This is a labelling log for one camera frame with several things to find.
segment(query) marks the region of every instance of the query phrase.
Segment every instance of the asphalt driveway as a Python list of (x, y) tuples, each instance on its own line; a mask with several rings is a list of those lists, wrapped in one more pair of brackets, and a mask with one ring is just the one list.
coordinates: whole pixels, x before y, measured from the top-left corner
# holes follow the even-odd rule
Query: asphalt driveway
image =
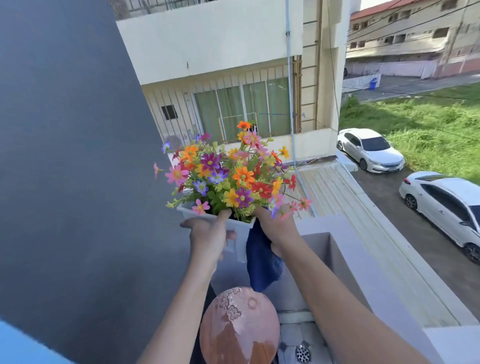
[(406, 237), (433, 270), (480, 320), (480, 266), (426, 218), (410, 210), (398, 193), (411, 170), (373, 174), (358, 170), (352, 175), (378, 208)]

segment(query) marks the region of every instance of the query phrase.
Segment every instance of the floor drain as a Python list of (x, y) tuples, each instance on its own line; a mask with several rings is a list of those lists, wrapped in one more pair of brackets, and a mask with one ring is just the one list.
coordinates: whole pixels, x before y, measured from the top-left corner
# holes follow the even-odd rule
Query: floor drain
[(299, 345), (295, 349), (295, 355), (299, 363), (308, 363), (310, 361), (310, 350), (304, 345)]

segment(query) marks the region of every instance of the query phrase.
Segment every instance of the dark blue rag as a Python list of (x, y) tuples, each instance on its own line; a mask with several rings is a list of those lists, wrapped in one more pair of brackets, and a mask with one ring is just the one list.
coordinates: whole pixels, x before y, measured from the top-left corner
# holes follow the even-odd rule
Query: dark blue rag
[(272, 252), (270, 243), (257, 219), (250, 229), (246, 247), (250, 286), (256, 292), (263, 292), (282, 275), (283, 260)]

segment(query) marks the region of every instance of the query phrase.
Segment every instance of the tire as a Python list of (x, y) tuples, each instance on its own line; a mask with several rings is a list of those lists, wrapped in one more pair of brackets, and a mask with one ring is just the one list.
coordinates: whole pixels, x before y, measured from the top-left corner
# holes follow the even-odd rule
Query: tire
[(480, 247), (472, 244), (472, 243), (467, 243), (463, 247), (463, 253), (467, 256), (467, 258), (480, 266)]
[(412, 210), (416, 210), (417, 207), (418, 207), (417, 200), (415, 199), (415, 197), (413, 197), (410, 194), (407, 194), (405, 196), (405, 205), (407, 205), (407, 207), (412, 209)]
[(364, 160), (363, 158), (360, 159), (360, 169), (366, 171), (368, 168), (367, 161)]

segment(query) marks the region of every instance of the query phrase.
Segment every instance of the person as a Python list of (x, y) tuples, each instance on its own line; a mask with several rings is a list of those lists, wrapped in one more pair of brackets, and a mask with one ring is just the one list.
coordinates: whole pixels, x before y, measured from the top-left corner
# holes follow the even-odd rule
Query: person
[[(226, 239), (225, 222), (231, 211), (221, 211), (211, 225), (199, 218), (180, 225), (191, 229), (191, 257), (185, 278), (138, 364), (187, 364), (202, 319), (210, 279)], [(271, 218), (270, 211), (254, 212), (272, 241), (273, 252), (291, 272), (305, 302), (342, 364), (427, 364), (429, 361), (369, 311), (320, 260), (300, 236), (293, 217)]]

